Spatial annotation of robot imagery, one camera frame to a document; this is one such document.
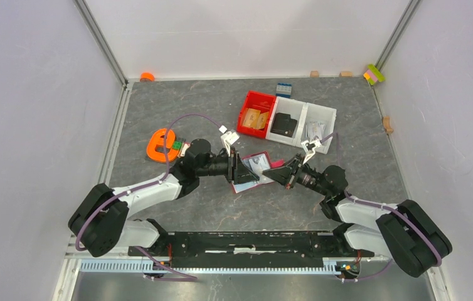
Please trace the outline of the red leather card holder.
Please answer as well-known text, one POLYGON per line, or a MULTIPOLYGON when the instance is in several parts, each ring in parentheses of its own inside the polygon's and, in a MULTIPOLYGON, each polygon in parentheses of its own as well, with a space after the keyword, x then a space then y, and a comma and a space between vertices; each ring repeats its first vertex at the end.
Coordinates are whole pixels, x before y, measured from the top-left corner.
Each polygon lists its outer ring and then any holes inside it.
POLYGON ((246 182, 243 184, 232 184, 233 192, 235 194, 242 193, 257 186, 273 183, 274 180, 264 176, 263 171, 282 166, 285 161, 283 159, 271 161, 267 151, 259 152, 257 154, 249 155, 242 158, 243 164, 252 172, 259 176, 259 180, 246 182))

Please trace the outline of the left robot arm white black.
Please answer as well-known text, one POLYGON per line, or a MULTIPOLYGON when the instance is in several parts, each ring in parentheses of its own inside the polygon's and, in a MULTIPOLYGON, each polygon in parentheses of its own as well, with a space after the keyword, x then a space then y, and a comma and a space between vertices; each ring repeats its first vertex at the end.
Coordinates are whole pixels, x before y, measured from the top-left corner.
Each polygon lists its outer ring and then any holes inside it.
POLYGON ((95 185, 68 222, 76 236, 76 250, 100 257, 116 246, 142 246, 152 255, 163 254, 167 238, 156 225, 131 217, 151 206, 187 196, 199 187, 199 179, 207 176, 223 176, 232 184, 259 179, 234 147, 214 154, 207 140, 195 139, 184 156, 160 176, 133 186, 95 185))

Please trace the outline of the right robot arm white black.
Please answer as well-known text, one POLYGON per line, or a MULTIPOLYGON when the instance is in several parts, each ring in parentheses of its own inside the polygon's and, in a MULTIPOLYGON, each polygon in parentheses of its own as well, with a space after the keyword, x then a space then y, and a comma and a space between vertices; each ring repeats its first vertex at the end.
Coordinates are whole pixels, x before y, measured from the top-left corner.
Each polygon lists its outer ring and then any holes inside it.
POLYGON ((370 251, 393 260, 407 275, 419 277, 439 267, 453 251, 451 241, 417 202, 377 203, 349 194, 342 167, 330 165, 319 172, 296 155, 263 175, 287 189, 299 184, 323 195, 322 212, 340 224, 332 245, 341 256, 370 251))

